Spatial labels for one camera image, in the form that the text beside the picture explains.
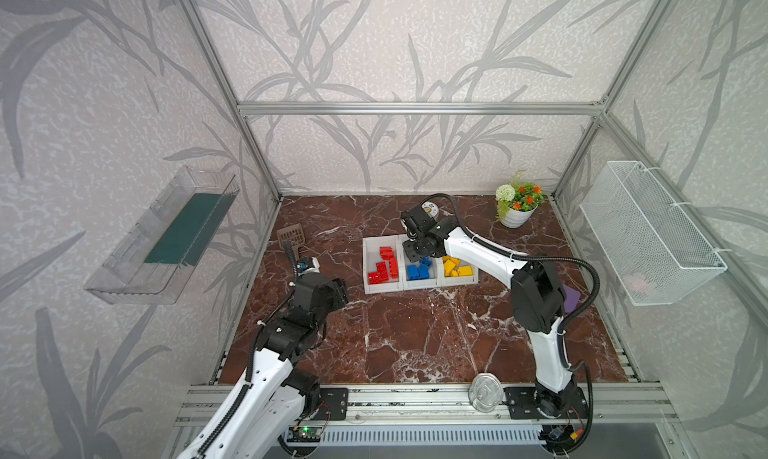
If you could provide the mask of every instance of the robotic arm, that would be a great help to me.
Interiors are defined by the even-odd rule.
[[[433,197],[450,200],[455,216],[440,222],[430,217],[422,204]],[[408,241],[402,246],[411,262],[428,255],[451,255],[476,265],[509,287],[514,318],[528,330],[532,343],[539,413],[549,418],[562,417],[577,401],[581,402],[573,371],[586,364],[581,361],[571,366],[562,336],[568,321],[585,310],[598,293],[600,281],[594,268],[581,259],[527,256],[480,238],[464,226],[449,195],[427,197],[400,214],[400,219],[408,232]],[[563,310],[565,292],[552,264],[555,260],[579,263],[595,279],[588,300],[570,315]]]
[[[322,275],[317,259],[296,262],[290,246],[286,254],[294,271],[293,290],[259,322],[243,375],[178,459],[258,459],[289,425],[317,413],[320,379],[293,367],[316,347],[321,329],[325,338],[328,314],[347,304],[346,286]],[[287,312],[275,318],[292,298]]]

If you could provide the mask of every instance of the black mounting plate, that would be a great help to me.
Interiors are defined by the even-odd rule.
[[[350,390],[346,387],[320,387],[320,403],[325,402],[328,408],[321,407],[312,419],[323,421],[328,419],[328,414],[330,414],[331,421],[344,421],[349,397]]]
[[[543,416],[541,412],[536,408],[535,398],[536,387],[505,387],[504,397],[507,400],[507,407],[509,409],[510,419],[549,419],[550,417]],[[580,401],[573,405],[578,415],[586,420],[587,418],[587,401],[584,398],[584,392],[581,387],[577,387],[577,392]],[[560,417],[563,419],[563,423],[568,421],[567,415]]]

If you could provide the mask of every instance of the marble floor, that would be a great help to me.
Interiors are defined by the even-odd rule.
[[[364,294],[362,238],[402,234],[400,212],[422,197],[285,198],[274,229],[301,223],[306,247],[300,254],[316,256],[329,278],[346,280],[350,296],[344,309],[329,316],[325,342],[298,367],[325,384],[470,382],[483,371],[502,382],[533,382],[526,331],[512,319],[508,290],[490,275],[480,272],[476,285]],[[441,199],[438,205],[443,207]],[[469,228],[496,243],[529,254],[571,255],[550,204],[540,205],[517,229],[494,221],[492,196],[461,196],[458,206]],[[586,291],[576,266],[558,264],[558,271],[564,284]],[[256,321],[285,296],[289,277],[290,265],[273,233],[226,358],[222,384],[233,384],[242,374]],[[595,381],[627,380],[594,306],[571,322],[565,337],[568,357],[574,363],[587,361]]]

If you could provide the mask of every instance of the purple sponge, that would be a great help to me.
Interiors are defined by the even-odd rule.
[[[581,299],[581,292],[570,288],[565,284],[563,284],[563,289],[565,289],[565,303],[563,306],[565,307],[565,313],[568,314],[578,306],[578,300]]]

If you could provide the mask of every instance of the leaf pattern wallpaper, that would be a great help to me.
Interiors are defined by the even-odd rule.
[[[653,0],[196,1],[241,102],[591,102]],[[299,193],[490,192],[520,168],[554,184],[588,121],[249,119]]]
[[[611,110],[764,285],[766,10],[768,0],[679,0]],[[578,209],[605,162],[625,159],[602,132],[558,202],[602,266],[636,365],[664,382],[699,456],[762,457],[768,331],[721,278],[674,305],[633,306]]]
[[[172,0],[0,10],[0,457],[156,457],[224,347],[270,191]],[[178,302],[84,291],[182,165],[240,194]]]

